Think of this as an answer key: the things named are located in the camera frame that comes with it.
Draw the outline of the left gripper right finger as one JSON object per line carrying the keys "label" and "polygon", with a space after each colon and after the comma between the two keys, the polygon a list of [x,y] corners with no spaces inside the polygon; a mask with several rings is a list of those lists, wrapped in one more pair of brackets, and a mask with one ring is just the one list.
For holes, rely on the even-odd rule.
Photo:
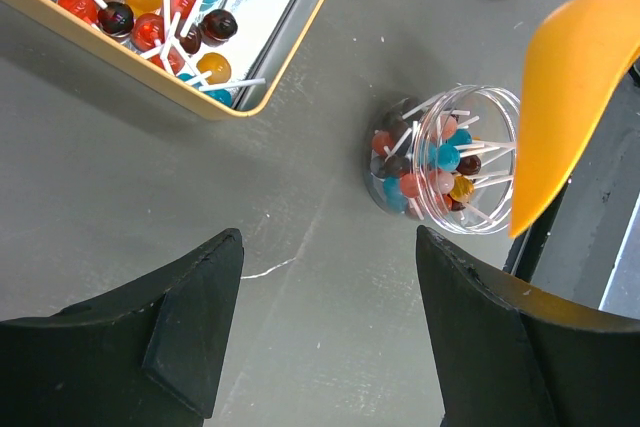
{"label": "left gripper right finger", "polygon": [[547,293],[417,230],[446,426],[636,426],[639,322]]}

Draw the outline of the tan candy box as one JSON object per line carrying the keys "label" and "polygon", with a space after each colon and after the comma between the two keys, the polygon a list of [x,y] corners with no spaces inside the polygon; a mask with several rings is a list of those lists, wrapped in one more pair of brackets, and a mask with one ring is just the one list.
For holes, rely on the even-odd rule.
{"label": "tan candy box", "polygon": [[3,0],[208,120],[268,103],[325,0]]}

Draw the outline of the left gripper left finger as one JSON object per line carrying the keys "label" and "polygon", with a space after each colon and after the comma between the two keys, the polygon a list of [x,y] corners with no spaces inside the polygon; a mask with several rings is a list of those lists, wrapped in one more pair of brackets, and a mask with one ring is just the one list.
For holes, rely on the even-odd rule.
{"label": "left gripper left finger", "polygon": [[244,263],[226,229],[48,317],[1,324],[5,426],[200,426],[211,418]]}

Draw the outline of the clear plastic cup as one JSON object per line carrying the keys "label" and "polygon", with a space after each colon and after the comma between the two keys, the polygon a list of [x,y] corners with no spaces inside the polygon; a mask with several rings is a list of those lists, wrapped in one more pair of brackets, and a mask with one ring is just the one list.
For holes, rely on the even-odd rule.
{"label": "clear plastic cup", "polygon": [[520,101],[499,87],[461,85],[378,109],[363,148],[374,202],[447,232],[486,235],[509,223]]}

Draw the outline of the yellow plastic scoop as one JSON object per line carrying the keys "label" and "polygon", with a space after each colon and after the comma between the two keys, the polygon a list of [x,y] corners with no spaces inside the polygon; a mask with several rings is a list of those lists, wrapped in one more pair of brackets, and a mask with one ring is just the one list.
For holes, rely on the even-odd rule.
{"label": "yellow plastic scoop", "polygon": [[554,200],[639,58],[639,0],[570,0],[536,29],[520,102],[511,237]]}

